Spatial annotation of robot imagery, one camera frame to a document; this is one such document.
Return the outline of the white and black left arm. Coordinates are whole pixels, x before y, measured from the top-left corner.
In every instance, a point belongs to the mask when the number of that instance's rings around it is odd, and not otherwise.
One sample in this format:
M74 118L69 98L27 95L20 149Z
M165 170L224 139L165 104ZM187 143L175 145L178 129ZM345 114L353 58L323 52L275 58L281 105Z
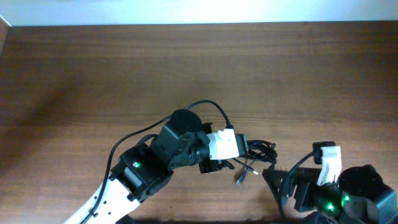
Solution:
M164 187L174 169L199 164L211 172L237 156L232 127L212 132L194 112L176 110L159 134L144 136L119 157L106 183L66 222L132 223L129 214Z

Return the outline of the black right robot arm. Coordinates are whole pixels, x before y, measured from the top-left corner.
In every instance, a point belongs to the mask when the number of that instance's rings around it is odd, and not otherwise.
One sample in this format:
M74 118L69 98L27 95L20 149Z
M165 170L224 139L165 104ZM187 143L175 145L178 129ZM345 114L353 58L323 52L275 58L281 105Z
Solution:
M368 164L344 170L333 183L317 185L321 170L298 168L282 196L294 209L310 212L295 223L379 223L397 224L397 194Z

